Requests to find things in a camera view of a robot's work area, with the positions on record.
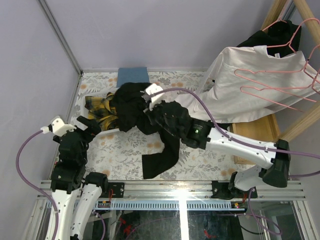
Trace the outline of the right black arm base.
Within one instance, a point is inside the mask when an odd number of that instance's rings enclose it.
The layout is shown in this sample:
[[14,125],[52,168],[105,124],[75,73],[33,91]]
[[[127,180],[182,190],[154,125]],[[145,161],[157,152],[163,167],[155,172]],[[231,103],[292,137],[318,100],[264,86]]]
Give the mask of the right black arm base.
[[213,180],[211,182],[213,199],[232,200],[234,198],[244,199],[249,196],[248,191],[239,190],[235,187],[229,188],[229,182]]

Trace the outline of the pink hanger front black shirt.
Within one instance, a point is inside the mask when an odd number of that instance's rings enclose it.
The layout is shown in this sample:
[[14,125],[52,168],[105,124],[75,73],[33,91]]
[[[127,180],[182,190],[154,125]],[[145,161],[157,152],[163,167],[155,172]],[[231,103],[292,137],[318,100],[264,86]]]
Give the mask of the pink hanger front black shirt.
[[[304,65],[302,66],[302,68],[299,69],[299,70],[293,70],[293,71],[272,71],[272,70],[251,71],[251,70],[248,70],[248,69],[239,68],[239,69],[236,69],[236,70],[234,71],[234,74],[235,74],[237,77],[241,77],[241,78],[246,79],[246,80],[248,80],[248,81],[255,82],[255,83],[259,84],[259,85],[263,85],[263,86],[265,86],[267,89],[276,90],[276,91],[278,91],[278,92],[286,93],[286,94],[289,94],[289,95],[292,95],[292,96],[296,96],[296,95],[294,95],[293,93],[289,93],[289,92],[287,92],[287,91],[284,91],[284,90],[295,90],[295,89],[299,89],[299,90],[300,90],[300,89],[308,89],[308,88],[311,88],[315,93],[320,94],[320,92],[319,92],[319,91],[317,90],[317,88],[316,88],[316,84],[318,84],[318,85],[320,84],[320,81],[318,80],[318,75],[320,74],[320,71],[318,70],[315,75],[311,75],[311,74],[309,74],[308,71],[307,71],[307,66],[309,65],[309,61],[310,61],[310,59],[311,59],[314,51],[315,51],[317,48],[319,48],[319,47],[320,47],[320,45],[318,44],[318,45],[316,45],[316,46],[312,49],[312,51],[310,52],[308,58],[307,58],[306,61],[305,61],[305,64],[304,64]],[[268,74],[270,74],[270,73],[271,73],[271,74],[295,74],[295,73],[303,72],[303,73],[306,74],[309,78],[312,79],[312,82],[311,82],[309,85],[307,85],[307,86],[301,86],[301,87],[280,87],[280,88],[278,87],[278,88],[276,88],[276,87],[271,87],[271,86],[269,86],[269,85],[262,84],[262,83],[259,82],[259,81],[254,81],[254,80],[252,80],[251,78],[244,77],[244,76],[238,74],[238,73],[237,73],[238,71],[249,72],[249,73],[251,73],[251,74],[259,74],[259,73],[264,73],[264,74],[266,74],[266,73],[268,73]]]

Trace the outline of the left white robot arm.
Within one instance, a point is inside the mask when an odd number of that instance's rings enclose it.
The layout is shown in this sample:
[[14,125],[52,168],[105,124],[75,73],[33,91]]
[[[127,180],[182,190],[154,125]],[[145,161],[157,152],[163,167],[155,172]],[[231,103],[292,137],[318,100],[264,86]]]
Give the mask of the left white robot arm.
[[53,140],[59,144],[59,160],[51,175],[53,201],[47,240],[82,240],[95,203],[110,190],[106,174],[85,175],[87,150],[101,127],[94,119],[83,116],[77,121],[86,129],[65,123],[59,116],[51,121]]

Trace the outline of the yellow plaid shirt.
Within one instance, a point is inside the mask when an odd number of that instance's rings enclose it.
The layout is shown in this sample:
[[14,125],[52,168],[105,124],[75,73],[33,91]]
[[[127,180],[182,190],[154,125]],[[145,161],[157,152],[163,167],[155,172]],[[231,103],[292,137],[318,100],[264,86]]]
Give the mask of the yellow plaid shirt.
[[84,107],[88,110],[88,119],[95,120],[102,131],[118,128],[118,116],[113,103],[114,93],[108,92],[104,97],[86,96]]

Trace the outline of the white shirt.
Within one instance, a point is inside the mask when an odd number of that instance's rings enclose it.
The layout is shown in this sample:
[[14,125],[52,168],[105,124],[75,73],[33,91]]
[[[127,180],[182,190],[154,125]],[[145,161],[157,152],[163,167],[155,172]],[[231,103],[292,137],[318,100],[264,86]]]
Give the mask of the white shirt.
[[251,122],[309,100],[320,89],[316,76],[302,51],[281,57],[265,45],[226,47],[195,94],[216,122]]

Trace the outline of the pink hanger of white shirt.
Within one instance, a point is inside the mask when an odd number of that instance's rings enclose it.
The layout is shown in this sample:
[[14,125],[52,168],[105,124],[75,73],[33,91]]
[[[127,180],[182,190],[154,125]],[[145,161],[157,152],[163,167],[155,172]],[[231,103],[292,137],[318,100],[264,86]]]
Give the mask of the pink hanger of white shirt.
[[282,57],[295,53],[300,46],[302,25],[306,26],[316,44],[314,51],[320,46],[320,20],[315,17],[306,18],[300,25],[295,25],[290,20],[275,21],[263,29],[262,33],[267,30],[267,42],[263,45],[267,45],[269,49],[280,49],[274,52],[280,53]]

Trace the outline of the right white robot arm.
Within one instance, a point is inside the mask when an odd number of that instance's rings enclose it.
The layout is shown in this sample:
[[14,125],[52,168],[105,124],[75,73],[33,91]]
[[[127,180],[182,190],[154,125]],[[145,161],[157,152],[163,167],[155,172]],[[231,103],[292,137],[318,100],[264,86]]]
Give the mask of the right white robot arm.
[[255,165],[232,174],[228,192],[240,197],[258,185],[285,188],[288,185],[290,155],[289,144],[243,137],[215,126],[211,121],[190,117],[188,110],[177,102],[162,101],[147,107],[144,113],[152,125],[160,126],[190,148],[215,150],[251,161]]

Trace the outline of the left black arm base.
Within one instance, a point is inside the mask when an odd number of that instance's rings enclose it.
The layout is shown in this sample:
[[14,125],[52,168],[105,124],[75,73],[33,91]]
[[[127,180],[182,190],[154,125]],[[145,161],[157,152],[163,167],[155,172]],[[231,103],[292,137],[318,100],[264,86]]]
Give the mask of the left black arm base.
[[108,190],[101,194],[101,198],[121,199],[124,197],[125,183],[124,182],[109,182]]

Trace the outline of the pink wire hanger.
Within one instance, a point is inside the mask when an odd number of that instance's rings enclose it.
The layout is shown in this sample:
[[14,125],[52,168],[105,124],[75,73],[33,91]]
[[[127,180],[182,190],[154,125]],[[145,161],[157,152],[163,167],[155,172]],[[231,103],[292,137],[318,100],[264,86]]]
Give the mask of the pink wire hanger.
[[249,86],[244,85],[240,87],[240,91],[244,94],[250,95],[252,97],[258,98],[261,101],[269,102],[269,106],[265,106],[268,110],[274,112],[279,112],[283,109],[291,109],[294,111],[302,112],[300,108],[294,107],[294,105],[300,101],[315,103],[316,101],[311,97],[314,92],[311,88],[307,89],[284,89],[284,91],[289,92],[294,95],[289,95],[284,92],[280,92],[273,89],[267,89],[266,86]]

